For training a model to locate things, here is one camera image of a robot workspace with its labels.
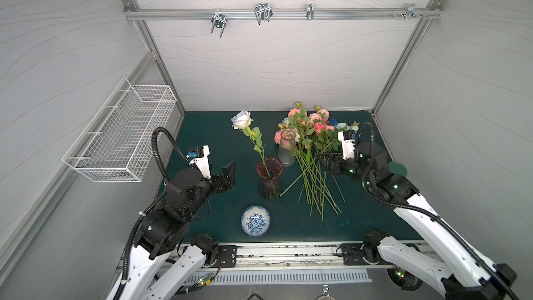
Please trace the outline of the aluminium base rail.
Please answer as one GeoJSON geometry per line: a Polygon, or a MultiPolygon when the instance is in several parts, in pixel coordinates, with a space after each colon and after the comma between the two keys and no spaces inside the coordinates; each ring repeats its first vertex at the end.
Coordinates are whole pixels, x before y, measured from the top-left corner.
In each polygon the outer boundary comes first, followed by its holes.
{"type": "Polygon", "coordinates": [[[230,248],[224,271],[285,271],[309,269],[394,268],[388,262],[369,264],[362,258],[361,241],[328,242],[222,242],[230,248]]]}

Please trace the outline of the clear ribbed glass vase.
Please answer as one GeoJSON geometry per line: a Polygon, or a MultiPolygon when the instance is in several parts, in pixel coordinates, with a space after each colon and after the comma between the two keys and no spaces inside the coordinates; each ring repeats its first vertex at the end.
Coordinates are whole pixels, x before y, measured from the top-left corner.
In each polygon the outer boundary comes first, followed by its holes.
{"type": "Polygon", "coordinates": [[[289,167],[295,162],[296,134],[291,129],[280,132],[278,159],[284,167],[289,167]]]}

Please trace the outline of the peach pink peony spray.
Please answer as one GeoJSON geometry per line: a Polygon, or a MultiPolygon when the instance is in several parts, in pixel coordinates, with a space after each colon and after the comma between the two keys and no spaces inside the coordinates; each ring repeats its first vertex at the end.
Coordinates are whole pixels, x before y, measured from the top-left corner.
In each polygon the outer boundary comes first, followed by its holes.
{"type": "Polygon", "coordinates": [[[290,125],[289,124],[284,124],[284,123],[280,123],[278,125],[278,128],[279,128],[279,131],[275,134],[274,136],[274,142],[277,144],[277,145],[280,145],[281,144],[281,136],[282,136],[282,130],[285,130],[285,129],[289,129],[290,131],[292,131],[293,133],[296,134],[296,142],[298,143],[301,139],[301,136],[299,135],[298,131],[295,129],[295,128],[290,128],[290,125]]]}

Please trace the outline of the blue white porcelain bowl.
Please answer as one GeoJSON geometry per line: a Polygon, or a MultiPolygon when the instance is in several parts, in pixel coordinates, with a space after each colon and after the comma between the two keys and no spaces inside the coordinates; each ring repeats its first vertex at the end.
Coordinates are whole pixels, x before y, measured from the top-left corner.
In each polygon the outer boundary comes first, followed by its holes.
{"type": "Polygon", "coordinates": [[[261,237],[268,232],[270,225],[269,211],[263,206],[252,205],[242,214],[241,227],[248,236],[261,237]]]}

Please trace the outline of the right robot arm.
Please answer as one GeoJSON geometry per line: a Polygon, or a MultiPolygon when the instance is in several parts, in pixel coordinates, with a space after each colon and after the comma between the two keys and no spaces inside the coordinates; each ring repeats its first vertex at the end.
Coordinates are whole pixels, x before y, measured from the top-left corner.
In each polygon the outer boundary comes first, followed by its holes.
{"type": "Polygon", "coordinates": [[[375,142],[372,123],[357,128],[338,126],[333,139],[339,153],[321,153],[319,161],[333,176],[347,175],[361,183],[364,193],[392,209],[438,255],[418,251],[381,230],[367,235],[359,252],[369,265],[393,265],[398,280],[411,275],[444,299],[517,299],[512,285],[516,272],[496,264],[471,246],[446,222],[404,175],[390,170],[387,152],[375,142]]]}

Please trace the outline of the aluminium crossbar rail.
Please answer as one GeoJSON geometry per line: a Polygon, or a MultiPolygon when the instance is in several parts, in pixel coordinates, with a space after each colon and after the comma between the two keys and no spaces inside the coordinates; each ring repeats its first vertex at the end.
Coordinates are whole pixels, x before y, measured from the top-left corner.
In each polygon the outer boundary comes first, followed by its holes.
{"type": "MultiPolygon", "coordinates": [[[[359,20],[359,19],[394,19],[391,14],[401,14],[407,8],[319,8],[315,6],[313,20],[359,20]]],[[[307,20],[304,8],[272,8],[271,21],[277,20],[307,20]]],[[[443,10],[416,8],[416,12],[425,13],[428,19],[440,19],[443,10]]],[[[221,13],[228,21],[255,20],[252,8],[229,9],[138,9],[125,12],[130,21],[210,21],[214,13],[221,13]]]]}

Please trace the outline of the dark red glass vase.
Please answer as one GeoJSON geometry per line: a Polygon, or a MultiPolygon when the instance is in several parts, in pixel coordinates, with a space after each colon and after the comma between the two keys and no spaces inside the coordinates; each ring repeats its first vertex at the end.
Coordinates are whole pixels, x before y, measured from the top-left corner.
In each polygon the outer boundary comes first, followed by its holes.
{"type": "Polygon", "coordinates": [[[280,177],[283,169],[283,163],[273,156],[258,161],[256,172],[260,176],[259,190],[264,199],[275,200],[280,197],[282,192],[280,177]]]}

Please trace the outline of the small pink rose spray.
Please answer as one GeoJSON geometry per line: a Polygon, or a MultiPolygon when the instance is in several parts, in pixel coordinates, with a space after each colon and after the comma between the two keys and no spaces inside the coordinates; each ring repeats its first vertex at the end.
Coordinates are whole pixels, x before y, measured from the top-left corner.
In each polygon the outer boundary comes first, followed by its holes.
{"type": "Polygon", "coordinates": [[[330,112],[320,106],[316,106],[314,112],[308,112],[303,107],[301,102],[296,102],[288,114],[284,123],[286,125],[307,125],[309,127],[315,124],[327,124],[330,117],[330,112]]]}

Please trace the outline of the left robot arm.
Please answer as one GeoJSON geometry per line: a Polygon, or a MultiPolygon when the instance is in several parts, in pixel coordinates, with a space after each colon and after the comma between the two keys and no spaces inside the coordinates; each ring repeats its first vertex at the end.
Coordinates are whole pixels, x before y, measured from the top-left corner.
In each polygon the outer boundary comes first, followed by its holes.
{"type": "Polygon", "coordinates": [[[230,162],[222,173],[211,174],[209,147],[191,147],[182,156],[187,168],[170,179],[159,153],[160,134],[167,136],[174,150],[179,150],[167,129],[158,127],[153,131],[151,148],[165,190],[140,212],[126,241],[122,273],[109,299],[173,299],[190,294],[211,284],[218,273],[209,273],[187,286],[190,276],[204,267],[224,265],[218,241],[206,232],[196,234],[184,251],[179,251],[179,247],[209,198],[234,188],[236,164],[230,162]]]}

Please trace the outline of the white rose stem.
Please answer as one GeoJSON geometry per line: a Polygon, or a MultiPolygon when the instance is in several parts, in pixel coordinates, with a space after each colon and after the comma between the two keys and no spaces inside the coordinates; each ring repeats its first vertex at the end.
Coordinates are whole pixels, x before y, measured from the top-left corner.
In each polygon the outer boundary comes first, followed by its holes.
{"type": "Polygon", "coordinates": [[[253,150],[256,151],[261,158],[262,164],[265,168],[266,175],[270,178],[271,174],[265,160],[265,147],[262,141],[262,132],[259,126],[251,127],[253,118],[251,111],[240,111],[231,119],[232,126],[235,130],[241,131],[253,143],[253,150]]]}

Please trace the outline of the metal hook clamp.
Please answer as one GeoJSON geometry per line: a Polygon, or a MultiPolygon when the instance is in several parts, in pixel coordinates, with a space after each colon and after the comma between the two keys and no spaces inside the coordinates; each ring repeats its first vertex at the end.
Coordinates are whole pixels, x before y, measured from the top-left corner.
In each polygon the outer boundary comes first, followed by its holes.
{"type": "Polygon", "coordinates": [[[315,16],[315,7],[313,4],[308,4],[306,6],[306,19],[307,21],[311,21],[314,19],[315,16]]]}
{"type": "Polygon", "coordinates": [[[410,5],[405,12],[401,13],[401,14],[391,14],[391,16],[394,18],[394,19],[403,19],[405,21],[409,20],[409,19],[427,19],[429,18],[429,16],[425,13],[418,13],[416,12],[416,6],[413,4],[413,5],[410,5]]]}
{"type": "Polygon", "coordinates": [[[210,32],[214,33],[215,29],[219,29],[219,37],[221,38],[228,23],[228,19],[224,14],[216,12],[212,15],[211,23],[212,26],[210,32]]]}
{"type": "Polygon", "coordinates": [[[261,25],[263,21],[270,22],[273,15],[272,6],[268,3],[255,6],[253,12],[259,25],[261,25]]]}

